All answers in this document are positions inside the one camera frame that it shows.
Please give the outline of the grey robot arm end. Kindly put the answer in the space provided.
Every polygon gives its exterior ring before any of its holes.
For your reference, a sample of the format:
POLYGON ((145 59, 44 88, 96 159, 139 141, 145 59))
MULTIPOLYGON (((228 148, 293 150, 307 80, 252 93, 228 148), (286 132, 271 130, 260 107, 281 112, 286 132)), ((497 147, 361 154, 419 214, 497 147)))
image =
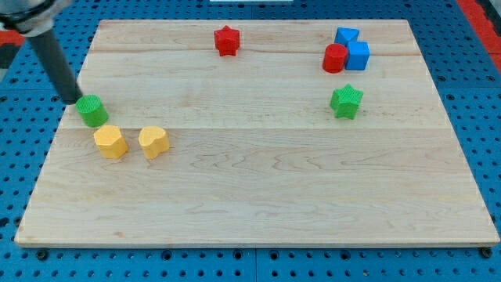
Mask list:
POLYGON ((1 0, 1 31, 14 30, 24 37, 50 31, 54 18, 73 0, 1 0))

